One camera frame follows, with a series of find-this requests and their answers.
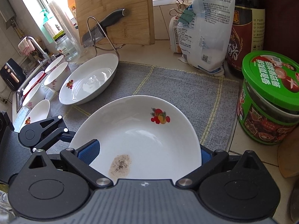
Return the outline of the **large white fruit plate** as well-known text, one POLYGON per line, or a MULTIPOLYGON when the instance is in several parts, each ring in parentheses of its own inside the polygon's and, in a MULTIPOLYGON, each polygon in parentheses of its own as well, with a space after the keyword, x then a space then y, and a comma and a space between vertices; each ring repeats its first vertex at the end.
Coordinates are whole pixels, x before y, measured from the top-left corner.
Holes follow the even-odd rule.
POLYGON ((44 99, 37 103, 29 112, 20 128, 37 121, 47 119, 50 117, 50 114, 50 101, 44 99))

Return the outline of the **white floral bowl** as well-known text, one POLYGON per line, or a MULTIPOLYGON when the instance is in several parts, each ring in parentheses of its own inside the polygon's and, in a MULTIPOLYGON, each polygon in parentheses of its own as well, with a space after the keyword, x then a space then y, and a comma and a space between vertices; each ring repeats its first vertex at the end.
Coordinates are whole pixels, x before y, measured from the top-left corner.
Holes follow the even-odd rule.
POLYGON ((63 62, 56 67, 47 77, 44 86, 53 91, 60 91, 65 80, 71 75, 71 70, 68 62, 63 62))
POLYGON ((45 69, 46 74, 50 74, 55 68, 57 68, 60 64, 65 62, 65 58, 63 55, 57 57, 50 65, 45 69))
POLYGON ((41 87, 41 84, 38 83, 34 88, 28 93, 24 99, 22 106, 28 109, 33 109, 33 107, 40 101, 45 99, 45 92, 41 87))

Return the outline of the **stainless steel sink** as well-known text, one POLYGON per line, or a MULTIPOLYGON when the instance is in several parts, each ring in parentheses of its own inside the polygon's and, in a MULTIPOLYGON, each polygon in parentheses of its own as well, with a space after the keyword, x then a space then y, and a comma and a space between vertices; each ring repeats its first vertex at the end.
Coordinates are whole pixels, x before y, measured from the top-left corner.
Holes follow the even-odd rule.
POLYGON ((28 93, 36 86, 36 84, 40 83, 45 77, 45 65, 39 65, 34 69, 25 79, 25 81, 21 84, 20 88, 18 88, 16 92, 16 112, 19 112, 22 108, 23 101, 28 93))

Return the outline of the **grey checked dish mat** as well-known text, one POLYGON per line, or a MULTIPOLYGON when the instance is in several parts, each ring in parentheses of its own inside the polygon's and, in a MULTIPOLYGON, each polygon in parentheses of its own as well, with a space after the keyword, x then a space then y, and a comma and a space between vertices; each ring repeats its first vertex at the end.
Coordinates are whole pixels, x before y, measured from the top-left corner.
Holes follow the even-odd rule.
POLYGON ((116 99, 150 95, 176 106, 193 125, 200 144, 214 151, 227 150, 235 128, 240 83, 164 67, 121 62, 111 84, 93 100, 74 106, 59 102, 58 93, 44 89, 53 116, 61 114, 72 131, 96 110, 116 99))

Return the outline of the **white plastic strainer basket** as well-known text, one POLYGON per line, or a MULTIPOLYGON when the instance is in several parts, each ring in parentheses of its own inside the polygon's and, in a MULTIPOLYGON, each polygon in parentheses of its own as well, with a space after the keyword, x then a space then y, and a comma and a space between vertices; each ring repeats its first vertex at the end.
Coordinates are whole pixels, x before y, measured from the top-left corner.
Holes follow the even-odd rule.
POLYGON ((40 71, 33 79, 31 79, 23 91, 23 96, 26 97, 28 93, 45 77, 45 75, 44 71, 40 71))

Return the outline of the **black air fryer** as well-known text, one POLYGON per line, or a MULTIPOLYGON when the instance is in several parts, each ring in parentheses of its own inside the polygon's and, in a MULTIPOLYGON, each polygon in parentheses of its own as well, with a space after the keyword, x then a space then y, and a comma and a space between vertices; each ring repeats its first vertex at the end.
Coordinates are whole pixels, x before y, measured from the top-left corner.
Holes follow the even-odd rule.
POLYGON ((26 79, 23 69, 12 58, 4 64, 0 74, 11 91, 18 90, 26 79))

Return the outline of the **green lid sauce jar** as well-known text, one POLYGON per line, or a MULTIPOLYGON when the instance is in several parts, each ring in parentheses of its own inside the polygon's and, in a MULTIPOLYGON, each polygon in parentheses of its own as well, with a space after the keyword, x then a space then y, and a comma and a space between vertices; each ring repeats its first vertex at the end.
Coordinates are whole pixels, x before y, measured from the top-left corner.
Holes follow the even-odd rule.
POLYGON ((243 59, 237 116, 244 131, 266 145, 298 126, 298 63, 279 53, 254 51, 243 59))

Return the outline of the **pink checked dish cloth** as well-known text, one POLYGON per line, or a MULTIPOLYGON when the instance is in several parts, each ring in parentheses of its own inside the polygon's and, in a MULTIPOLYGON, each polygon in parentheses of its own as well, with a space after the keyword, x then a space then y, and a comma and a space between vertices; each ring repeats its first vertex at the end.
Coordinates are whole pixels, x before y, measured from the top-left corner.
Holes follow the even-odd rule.
POLYGON ((22 41, 20 41, 18 49, 22 54, 26 56, 28 56, 31 52, 35 50, 32 42, 30 40, 27 40, 26 38, 23 38, 22 41))

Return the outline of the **glass jar with green lid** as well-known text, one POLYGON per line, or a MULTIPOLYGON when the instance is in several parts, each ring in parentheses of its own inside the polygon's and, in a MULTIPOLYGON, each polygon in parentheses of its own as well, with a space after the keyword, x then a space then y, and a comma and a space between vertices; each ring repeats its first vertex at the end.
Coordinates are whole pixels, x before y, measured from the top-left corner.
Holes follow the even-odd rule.
POLYGON ((78 55, 78 51, 62 30, 53 37, 56 43, 56 50, 64 56, 66 61, 72 60, 78 55))

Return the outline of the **white clipped food bag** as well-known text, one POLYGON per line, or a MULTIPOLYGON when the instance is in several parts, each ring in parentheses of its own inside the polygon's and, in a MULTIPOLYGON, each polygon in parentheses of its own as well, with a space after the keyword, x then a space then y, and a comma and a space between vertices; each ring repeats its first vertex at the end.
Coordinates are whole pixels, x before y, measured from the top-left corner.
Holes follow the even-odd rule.
POLYGON ((223 76, 235 0, 193 0, 185 11, 194 17, 177 26, 180 61, 206 74, 223 76))

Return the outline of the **dark vinegar bottle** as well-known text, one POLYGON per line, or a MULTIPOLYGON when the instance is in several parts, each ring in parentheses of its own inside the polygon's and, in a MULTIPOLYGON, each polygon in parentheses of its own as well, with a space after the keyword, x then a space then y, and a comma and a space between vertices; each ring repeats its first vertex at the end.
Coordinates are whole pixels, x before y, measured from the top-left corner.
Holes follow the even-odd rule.
POLYGON ((252 51, 263 49, 265 35, 264 0, 235 0, 233 26, 226 61, 230 72, 242 78, 242 62, 252 51))

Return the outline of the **green dish soap bottle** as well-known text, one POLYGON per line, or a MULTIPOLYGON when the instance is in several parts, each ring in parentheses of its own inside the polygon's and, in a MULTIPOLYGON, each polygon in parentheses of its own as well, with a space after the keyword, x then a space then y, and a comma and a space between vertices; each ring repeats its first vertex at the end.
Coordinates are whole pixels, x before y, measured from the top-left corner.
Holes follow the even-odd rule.
POLYGON ((43 15, 43 27, 49 34, 50 38, 53 40, 56 29, 53 17, 50 16, 46 9, 43 9, 41 13, 43 15))

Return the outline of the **red white food bag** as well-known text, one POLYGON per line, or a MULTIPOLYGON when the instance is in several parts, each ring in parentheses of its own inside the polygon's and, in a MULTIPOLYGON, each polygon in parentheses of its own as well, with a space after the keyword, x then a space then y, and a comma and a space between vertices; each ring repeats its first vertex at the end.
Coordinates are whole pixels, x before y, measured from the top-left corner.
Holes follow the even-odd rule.
POLYGON ((179 39, 177 33, 177 26, 179 24, 178 17, 173 16, 169 23, 169 40, 173 53, 181 54, 181 48, 179 46, 179 39))

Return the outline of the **bamboo cutting board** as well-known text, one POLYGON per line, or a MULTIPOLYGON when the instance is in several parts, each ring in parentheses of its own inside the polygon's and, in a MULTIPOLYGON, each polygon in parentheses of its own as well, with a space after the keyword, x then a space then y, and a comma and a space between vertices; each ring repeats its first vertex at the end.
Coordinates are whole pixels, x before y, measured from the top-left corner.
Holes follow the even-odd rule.
POLYGON ((100 24, 108 43, 153 45, 155 43, 152 0, 75 0, 80 39, 100 24))

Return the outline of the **dark red knife block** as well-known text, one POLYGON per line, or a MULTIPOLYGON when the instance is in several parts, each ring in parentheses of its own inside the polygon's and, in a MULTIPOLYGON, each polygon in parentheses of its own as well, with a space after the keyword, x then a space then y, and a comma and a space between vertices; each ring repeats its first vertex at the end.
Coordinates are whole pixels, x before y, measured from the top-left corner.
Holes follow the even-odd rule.
POLYGON ((263 49, 298 62, 298 0, 264 0, 266 29, 263 49))

